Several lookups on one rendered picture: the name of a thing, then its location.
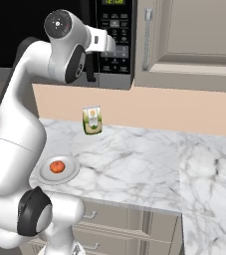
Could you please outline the beige base cupboard door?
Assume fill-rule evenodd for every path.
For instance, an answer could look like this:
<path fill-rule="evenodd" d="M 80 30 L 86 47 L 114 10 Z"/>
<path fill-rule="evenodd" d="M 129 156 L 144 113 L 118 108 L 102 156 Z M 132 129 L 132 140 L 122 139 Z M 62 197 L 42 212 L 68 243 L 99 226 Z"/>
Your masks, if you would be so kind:
<path fill-rule="evenodd" d="M 147 255 L 179 255 L 182 245 L 179 217 L 154 213 Z"/>

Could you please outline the beige drawer front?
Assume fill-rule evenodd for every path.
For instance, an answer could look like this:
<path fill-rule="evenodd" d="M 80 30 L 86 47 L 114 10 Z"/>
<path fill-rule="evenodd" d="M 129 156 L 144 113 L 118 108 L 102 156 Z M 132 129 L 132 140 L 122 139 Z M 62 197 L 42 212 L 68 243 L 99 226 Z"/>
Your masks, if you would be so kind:
<path fill-rule="evenodd" d="M 126 240 L 117 238 L 113 235 L 103 234 L 95 231 L 74 229 L 76 240 L 82 245 L 93 246 L 100 243 L 100 247 L 96 251 L 85 250 L 103 255 L 126 255 Z"/>
<path fill-rule="evenodd" d="M 85 215 L 89 215 L 91 211 L 96 211 L 98 214 L 94 219 L 83 218 L 84 222 L 126 229 L 125 208 L 87 201 L 85 202 L 85 206 L 86 206 Z"/>

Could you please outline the black microwave door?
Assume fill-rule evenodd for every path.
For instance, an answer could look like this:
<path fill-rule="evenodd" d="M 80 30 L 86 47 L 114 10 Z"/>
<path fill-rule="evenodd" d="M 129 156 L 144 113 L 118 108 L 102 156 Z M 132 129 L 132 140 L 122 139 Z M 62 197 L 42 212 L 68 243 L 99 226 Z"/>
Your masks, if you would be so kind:
<path fill-rule="evenodd" d="M 0 68 L 11 68 L 19 44 L 28 37 L 48 42 L 46 17 L 64 9 L 96 26 L 96 0 L 0 0 Z"/>

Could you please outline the green white food bag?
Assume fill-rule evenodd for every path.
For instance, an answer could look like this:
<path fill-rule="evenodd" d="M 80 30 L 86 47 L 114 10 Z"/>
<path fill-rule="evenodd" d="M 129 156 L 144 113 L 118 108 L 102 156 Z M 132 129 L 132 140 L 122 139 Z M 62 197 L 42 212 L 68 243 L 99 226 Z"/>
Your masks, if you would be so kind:
<path fill-rule="evenodd" d="M 102 131 L 101 107 L 83 108 L 83 127 L 85 134 L 98 134 Z"/>

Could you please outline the black microwave oven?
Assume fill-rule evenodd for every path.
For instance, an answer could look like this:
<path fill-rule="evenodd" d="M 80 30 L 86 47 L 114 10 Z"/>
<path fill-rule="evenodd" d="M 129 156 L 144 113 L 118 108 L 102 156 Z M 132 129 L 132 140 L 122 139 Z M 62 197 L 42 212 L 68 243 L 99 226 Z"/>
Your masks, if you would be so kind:
<path fill-rule="evenodd" d="M 87 81 L 86 68 L 73 82 L 75 87 L 127 90 L 134 76 L 137 0 L 96 0 L 96 26 L 115 40 L 115 51 L 93 53 L 96 60 L 94 82 Z M 11 68 L 0 68 L 0 82 Z"/>

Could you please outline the beige wall cupboard door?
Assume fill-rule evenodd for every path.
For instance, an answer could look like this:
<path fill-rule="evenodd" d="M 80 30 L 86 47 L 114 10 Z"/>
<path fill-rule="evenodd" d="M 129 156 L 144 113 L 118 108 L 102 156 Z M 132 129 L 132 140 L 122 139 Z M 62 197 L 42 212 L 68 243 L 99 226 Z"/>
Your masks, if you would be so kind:
<path fill-rule="evenodd" d="M 152 9 L 142 70 L 144 9 Z M 137 87 L 226 92 L 226 0 L 137 0 Z"/>

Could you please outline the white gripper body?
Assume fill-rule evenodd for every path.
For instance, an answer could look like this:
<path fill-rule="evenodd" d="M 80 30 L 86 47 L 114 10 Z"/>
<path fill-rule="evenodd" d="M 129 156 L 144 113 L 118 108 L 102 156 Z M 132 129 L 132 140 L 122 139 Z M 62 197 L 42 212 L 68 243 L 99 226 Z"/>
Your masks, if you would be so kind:
<path fill-rule="evenodd" d="M 107 52 L 115 51 L 115 40 L 111 35 L 107 35 L 106 51 Z"/>

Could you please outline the grey round plate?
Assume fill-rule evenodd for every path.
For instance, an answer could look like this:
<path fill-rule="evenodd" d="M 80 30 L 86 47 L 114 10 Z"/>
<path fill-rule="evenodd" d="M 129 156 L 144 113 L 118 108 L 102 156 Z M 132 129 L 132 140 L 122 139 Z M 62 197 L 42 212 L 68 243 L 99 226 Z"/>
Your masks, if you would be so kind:
<path fill-rule="evenodd" d="M 54 173 L 50 170 L 53 161 L 60 160 L 65 164 L 65 170 Z M 80 163 L 70 154 L 54 155 L 42 160 L 37 164 L 35 173 L 37 179 L 43 184 L 59 185 L 66 183 L 77 176 L 80 171 Z"/>

